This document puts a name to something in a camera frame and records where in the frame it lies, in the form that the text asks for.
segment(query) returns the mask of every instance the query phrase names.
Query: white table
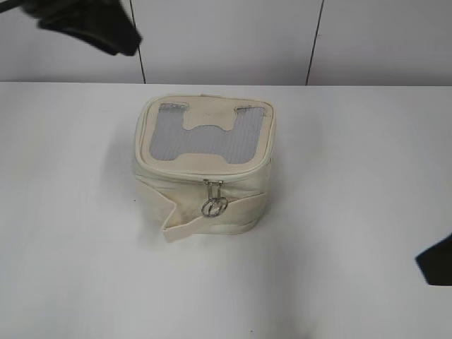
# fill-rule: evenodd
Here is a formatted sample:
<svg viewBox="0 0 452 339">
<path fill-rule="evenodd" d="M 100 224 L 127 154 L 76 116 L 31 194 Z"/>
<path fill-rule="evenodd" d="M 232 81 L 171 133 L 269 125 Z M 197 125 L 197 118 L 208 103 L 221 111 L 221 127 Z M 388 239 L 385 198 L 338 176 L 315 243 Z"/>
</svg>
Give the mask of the white table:
<svg viewBox="0 0 452 339">
<path fill-rule="evenodd" d="M 130 169 L 151 97 L 270 101 L 270 210 L 166 244 Z M 0 83 L 0 338 L 452 336 L 452 88 Z"/>
</svg>

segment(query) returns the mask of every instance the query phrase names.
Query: panel seam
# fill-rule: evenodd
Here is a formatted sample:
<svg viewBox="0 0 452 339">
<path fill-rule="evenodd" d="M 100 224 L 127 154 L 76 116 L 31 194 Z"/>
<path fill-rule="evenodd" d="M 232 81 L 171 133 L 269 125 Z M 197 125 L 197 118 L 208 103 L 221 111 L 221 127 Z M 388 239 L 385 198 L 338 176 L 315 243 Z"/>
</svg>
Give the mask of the panel seam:
<svg viewBox="0 0 452 339">
<path fill-rule="evenodd" d="M 132 0 L 129 0 L 129 4 L 130 4 L 130 10 L 132 12 L 133 26 L 136 29 L 135 13 L 133 12 Z M 141 68 L 141 75 L 143 77 L 143 83 L 146 84 L 146 75 L 144 74 L 143 59 L 141 58 L 141 48 L 140 48 L 140 46 L 138 46 L 138 59 L 140 61 L 140 68 Z"/>
<path fill-rule="evenodd" d="M 314 43 L 312 44 L 311 58 L 309 59 L 309 66 L 308 66 L 308 71 L 306 74 L 306 83 L 304 84 L 305 86 L 308 86 L 309 76 L 311 75 L 312 61 L 314 60 L 314 52 L 316 51 L 317 37 L 319 37 L 320 21 L 322 19 L 324 4 L 325 4 L 325 0 L 322 0 L 322 3 L 320 5 L 320 11 L 319 11 L 319 19 L 317 20 L 316 34 L 314 36 Z"/>
</svg>

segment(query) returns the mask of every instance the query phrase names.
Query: white bag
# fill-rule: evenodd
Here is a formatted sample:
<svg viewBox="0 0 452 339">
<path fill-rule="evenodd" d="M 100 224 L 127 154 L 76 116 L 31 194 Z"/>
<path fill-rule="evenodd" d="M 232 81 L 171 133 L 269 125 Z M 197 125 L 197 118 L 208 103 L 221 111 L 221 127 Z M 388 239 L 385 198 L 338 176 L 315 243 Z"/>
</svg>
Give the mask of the white bag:
<svg viewBox="0 0 452 339">
<path fill-rule="evenodd" d="M 275 133 L 255 100 L 170 95 L 149 102 L 136 129 L 136 178 L 168 242 L 237 234 L 262 216 Z"/>
</svg>

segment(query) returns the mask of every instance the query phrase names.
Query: white wall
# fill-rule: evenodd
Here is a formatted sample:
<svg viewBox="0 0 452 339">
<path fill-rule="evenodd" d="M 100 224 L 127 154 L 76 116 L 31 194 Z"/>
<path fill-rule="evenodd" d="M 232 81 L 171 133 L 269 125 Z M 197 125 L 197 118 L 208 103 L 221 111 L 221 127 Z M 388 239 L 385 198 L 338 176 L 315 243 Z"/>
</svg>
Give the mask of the white wall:
<svg viewBox="0 0 452 339">
<path fill-rule="evenodd" d="M 132 1 L 148 83 L 305 83 L 321 0 Z M 452 85 L 451 13 L 450 0 L 325 0 L 309 85 Z M 0 15 L 0 81 L 143 79 L 138 55 L 14 10 Z"/>
<path fill-rule="evenodd" d="M 137 56 L 110 56 L 36 23 L 19 9 L 0 14 L 0 81 L 143 83 Z"/>
<path fill-rule="evenodd" d="M 321 0 L 133 0 L 148 83 L 304 85 Z"/>
<path fill-rule="evenodd" d="M 326 0 L 309 85 L 452 85 L 452 1 Z"/>
</svg>

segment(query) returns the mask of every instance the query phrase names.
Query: bag lid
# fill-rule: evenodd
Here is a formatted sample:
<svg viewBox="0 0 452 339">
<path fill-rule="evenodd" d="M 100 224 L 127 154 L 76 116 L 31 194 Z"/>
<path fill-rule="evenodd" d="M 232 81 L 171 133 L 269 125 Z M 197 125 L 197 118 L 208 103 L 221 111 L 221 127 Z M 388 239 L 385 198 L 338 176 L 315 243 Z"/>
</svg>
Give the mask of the bag lid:
<svg viewBox="0 0 452 339">
<path fill-rule="evenodd" d="M 259 170 L 271 155 L 273 107 L 255 100 L 170 95 L 145 106 L 136 159 L 168 177 L 205 179 Z"/>
</svg>

